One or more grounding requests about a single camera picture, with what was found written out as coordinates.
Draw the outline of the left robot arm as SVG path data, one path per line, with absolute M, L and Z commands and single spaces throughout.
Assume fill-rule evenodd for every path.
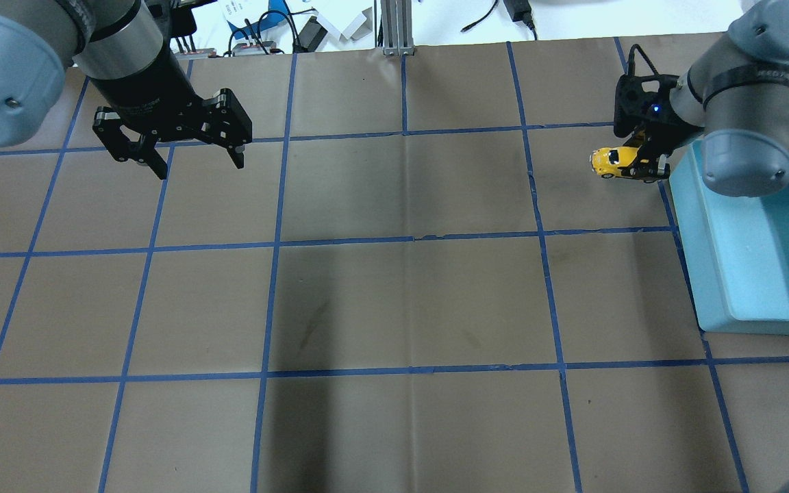
M 0 1 L 0 147 L 30 140 L 77 66 L 105 100 L 92 131 L 114 160 L 157 178 L 156 144 L 199 140 L 244 168 L 253 123 L 229 88 L 201 98 L 170 42 L 178 1 Z

